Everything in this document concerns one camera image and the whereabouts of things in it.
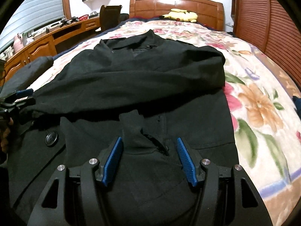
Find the red louvered wardrobe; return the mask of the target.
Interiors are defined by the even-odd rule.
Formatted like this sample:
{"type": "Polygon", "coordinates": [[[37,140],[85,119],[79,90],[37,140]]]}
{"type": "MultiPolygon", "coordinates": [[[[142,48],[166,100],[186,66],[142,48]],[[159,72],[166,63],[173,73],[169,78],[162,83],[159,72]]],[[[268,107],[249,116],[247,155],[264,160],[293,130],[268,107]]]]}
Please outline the red louvered wardrobe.
{"type": "Polygon", "coordinates": [[[256,46],[300,86],[300,32],[277,0],[235,0],[234,34],[256,46]]]}

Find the black coat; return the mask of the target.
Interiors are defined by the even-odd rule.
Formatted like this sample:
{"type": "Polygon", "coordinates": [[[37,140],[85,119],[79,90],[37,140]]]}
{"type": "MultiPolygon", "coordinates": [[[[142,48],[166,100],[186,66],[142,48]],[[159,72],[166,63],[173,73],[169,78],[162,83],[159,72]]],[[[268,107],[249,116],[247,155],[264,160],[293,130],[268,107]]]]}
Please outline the black coat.
{"type": "Polygon", "coordinates": [[[80,52],[20,112],[8,156],[11,211],[1,214],[2,225],[26,225],[58,165],[81,166],[115,137],[124,153],[108,193],[111,225],[191,223],[196,194],[176,140],[217,165],[238,162],[224,63],[215,48],[153,31],[80,52]]]}

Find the wooden desk with cabinets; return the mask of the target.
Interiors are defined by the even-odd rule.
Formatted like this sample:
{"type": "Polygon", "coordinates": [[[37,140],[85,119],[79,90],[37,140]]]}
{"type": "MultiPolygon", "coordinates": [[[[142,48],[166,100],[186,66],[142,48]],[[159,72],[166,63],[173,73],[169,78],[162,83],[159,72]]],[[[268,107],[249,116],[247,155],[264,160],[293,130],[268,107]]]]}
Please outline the wooden desk with cabinets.
{"type": "Polygon", "coordinates": [[[63,26],[29,43],[5,63],[5,71],[1,73],[1,85],[38,57],[55,56],[95,36],[95,30],[99,27],[100,19],[94,17],[63,26]]]}

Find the floral blanket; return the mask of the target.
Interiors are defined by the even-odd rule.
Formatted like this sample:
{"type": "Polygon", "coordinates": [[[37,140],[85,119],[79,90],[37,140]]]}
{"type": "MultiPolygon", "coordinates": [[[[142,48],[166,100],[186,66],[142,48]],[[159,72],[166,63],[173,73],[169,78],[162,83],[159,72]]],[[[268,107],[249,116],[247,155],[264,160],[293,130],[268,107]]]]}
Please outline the floral blanket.
{"type": "Polygon", "coordinates": [[[161,19],[129,19],[117,28],[64,53],[31,87],[39,89],[83,50],[102,39],[128,38],[152,30],[164,39],[205,45],[222,52],[225,94],[233,120],[240,164],[259,190],[274,225],[288,225],[300,211],[299,96],[289,76],[258,48],[200,24],[161,19]]]}

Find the wooden bed headboard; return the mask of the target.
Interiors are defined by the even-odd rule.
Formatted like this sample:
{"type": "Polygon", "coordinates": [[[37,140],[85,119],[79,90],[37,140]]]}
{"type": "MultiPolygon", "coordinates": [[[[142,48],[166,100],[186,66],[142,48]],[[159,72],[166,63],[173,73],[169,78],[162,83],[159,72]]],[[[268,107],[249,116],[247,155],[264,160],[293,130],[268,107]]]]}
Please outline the wooden bed headboard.
{"type": "Polygon", "coordinates": [[[211,0],[130,0],[129,17],[153,18],[171,9],[195,12],[197,22],[217,31],[224,30],[223,4],[211,0]]]}

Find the pink bottle on desk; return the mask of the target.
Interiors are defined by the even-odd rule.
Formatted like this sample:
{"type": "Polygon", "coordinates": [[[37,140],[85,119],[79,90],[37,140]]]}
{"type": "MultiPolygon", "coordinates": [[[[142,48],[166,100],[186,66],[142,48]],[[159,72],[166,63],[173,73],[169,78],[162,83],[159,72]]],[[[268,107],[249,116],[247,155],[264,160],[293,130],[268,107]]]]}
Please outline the pink bottle on desk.
{"type": "Polygon", "coordinates": [[[14,42],[13,42],[14,53],[17,54],[23,47],[24,45],[22,42],[22,36],[17,34],[16,36],[14,36],[14,42]]]}

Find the yellow plush toy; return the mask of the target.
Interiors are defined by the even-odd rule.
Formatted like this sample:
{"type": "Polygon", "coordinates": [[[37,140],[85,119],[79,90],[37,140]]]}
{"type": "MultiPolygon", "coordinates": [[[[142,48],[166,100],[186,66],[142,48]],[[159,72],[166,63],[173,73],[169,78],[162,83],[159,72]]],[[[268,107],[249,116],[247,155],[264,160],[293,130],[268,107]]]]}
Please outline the yellow plush toy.
{"type": "Polygon", "coordinates": [[[198,19],[198,15],[195,12],[181,9],[171,9],[168,14],[160,15],[160,19],[171,19],[174,21],[183,21],[183,22],[191,22],[196,23],[198,19]]]}

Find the dark wooden chair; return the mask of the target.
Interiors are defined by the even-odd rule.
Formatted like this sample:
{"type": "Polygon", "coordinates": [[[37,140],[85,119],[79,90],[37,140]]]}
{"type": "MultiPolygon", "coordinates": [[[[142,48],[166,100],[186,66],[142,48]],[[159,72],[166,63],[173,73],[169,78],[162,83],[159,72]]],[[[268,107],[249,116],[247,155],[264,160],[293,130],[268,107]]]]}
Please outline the dark wooden chair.
{"type": "Polygon", "coordinates": [[[106,30],[116,27],[120,23],[121,9],[122,9],[122,5],[119,6],[102,5],[99,14],[100,27],[95,31],[104,32],[106,30]]]}

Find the dark grey folded garment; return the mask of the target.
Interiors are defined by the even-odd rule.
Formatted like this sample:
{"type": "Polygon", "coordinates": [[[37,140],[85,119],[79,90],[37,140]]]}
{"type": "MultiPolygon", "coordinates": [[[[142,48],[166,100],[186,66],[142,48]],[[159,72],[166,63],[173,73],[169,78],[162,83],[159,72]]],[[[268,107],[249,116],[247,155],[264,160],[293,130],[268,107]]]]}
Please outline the dark grey folded garment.
{"type": "Polygon", "coordinates": [[[19,69],[4,84],[1,90],[1,98],[15,91],[25,90],[54,64],[52,56],[43,56],[19,69]]]}

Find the red basket on desk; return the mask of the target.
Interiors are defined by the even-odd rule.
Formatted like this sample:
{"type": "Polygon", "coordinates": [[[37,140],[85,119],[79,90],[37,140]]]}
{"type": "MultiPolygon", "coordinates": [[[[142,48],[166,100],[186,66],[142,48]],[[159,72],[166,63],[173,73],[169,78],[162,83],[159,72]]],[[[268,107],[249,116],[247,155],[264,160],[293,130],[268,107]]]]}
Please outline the red basket on desk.
{"type": "Polygon", "coordinates": [[[89,18],[89,15],[88,14],[85,14],[85,15],[82,15],[78,18],[79,21],[85,21],[89,18]]]}

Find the grey window blind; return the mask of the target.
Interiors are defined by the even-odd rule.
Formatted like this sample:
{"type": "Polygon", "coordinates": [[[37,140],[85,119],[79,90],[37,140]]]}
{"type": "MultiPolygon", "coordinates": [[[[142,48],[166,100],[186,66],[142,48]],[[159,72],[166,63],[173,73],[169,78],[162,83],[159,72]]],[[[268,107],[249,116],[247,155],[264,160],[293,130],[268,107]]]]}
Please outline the grey window blind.
{"type": "Polygon", "coordinates": [[[24,0],[1,32],[1,48],[14,36],[64,17],[62,0],[24,0]]]}

